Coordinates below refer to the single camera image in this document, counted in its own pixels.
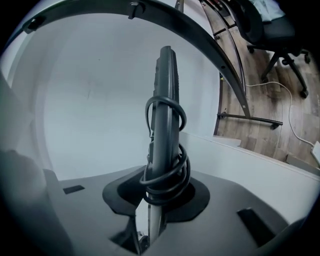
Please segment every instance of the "gray plastic base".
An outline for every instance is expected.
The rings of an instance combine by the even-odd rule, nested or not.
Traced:
[[[105,250],[105,254],[134,255],[109,241],[125,230],[129,217],[115,214],[104,202],[102,191],[108,183],[136,169],[65,180],[60,185],[53,172],[45,171],[54,209],[75,248],[82,250],[85,246],[93,251],[100,248]],[[196,171],[192,171],[191,176],[209,189],[211,197],[208,206],[191,221],[168,223],[144,255],[249,255],[258,246],[237,215],[237,211],[246,208],[252,208],[274,234],[279,234],[288,226],[275,210],[242,186]],[[77,185],[85,189],[64,194],[63,188]],[[62,202],[67,203],[68,210]]]

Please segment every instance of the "chair leg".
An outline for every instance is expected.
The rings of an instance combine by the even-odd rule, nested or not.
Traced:
[[[265,71],[263,72],[263,74],[261,75],[261,80],[262,81],[266,81],[267,78],[267,74],[270,72],[270,70],[274,67],[274,65],[276,64],[276,62],[278,61],[278,59],[280,58],[280,53],[275,52],[274,55],[272,56],[268,66],[266,67]]]
[[[302,77],[300,71],[298,70],[296,64],[292,61],[290,56],[287,53],[284,53],[283,57],[289,63],[291,69],[293,70],[293,72],[295,73],[296,77],[299,79],[299,81],[303,87],[303,90],[300,92],[301,97],[306,98],[309,93],[308,93],[307,85],[305,83],[304,78]]]

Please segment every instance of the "black slot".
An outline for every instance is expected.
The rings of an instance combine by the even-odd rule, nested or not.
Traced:
[[[76,185],[76,186],[70,186],[70,187],[66,187],[63,189],[64,193],[66,195],[80,191],[80,190],[84,190],[85,188],[81,185]]]
[[[258,247],[263,246],[276,236],[251,208],[239,210],[237,214]]]

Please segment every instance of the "coiled cable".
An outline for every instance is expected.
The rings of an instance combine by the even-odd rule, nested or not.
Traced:
[[[175,100],[165,97],[165,96],[153,96],[151,97],[145,105],[145,120],[149,130],[149,136],[153,139],[149,124],[149,108],[151,104],[155,102],[162,102],[170,106],[174,111],[176,111],[181,117],[180,131],[184,129],[187,123],[187,116],[183,108]],[[179,143],[179,149],[181,151],[178,154],[177,159],[173,161],[172,168],[165,174],[153,178],[147,179],[148,173],[152,172],[152,167],[150,166],[150,156],[147,157],[147,165],[145,166],[143,176],[140,179],[140,184],[145,187],[147,194],[144,194],[143,199],[154,206],[165,206],[168,205],[173,200],[177,199],[182,192],[187,188],[190,181],[190,161],[185,148]],[[159,189],[162,185],[168,186],[169,180],[172,178],[177,178],[178,182],[165,189]]]

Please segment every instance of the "white wall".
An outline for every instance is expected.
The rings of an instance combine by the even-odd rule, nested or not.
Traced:
[[[20,57],[23,54],[32,35],[27,35],[22,32],[16,39],[7,47],[0,57],[0,72],[7,84],[11,88],[14,74]]]
[[[0,73],[0,150],[16,149],[33,117]]]
[[[43,130],[59,179],[114,172],[146,162],[150,139],[144,108],[153,95],[156,59],[166,45],[177,55],[186,131],[212,135],[218,71],[174,33],[140,19],[91,14],[57,21],[34,34],[12,88],[24,95],[34,91],[27,92],[24,82],[37,88],[32,96],[35,105],[39,88],[47,88]],[[36,111],[41,104],[30,108]]]

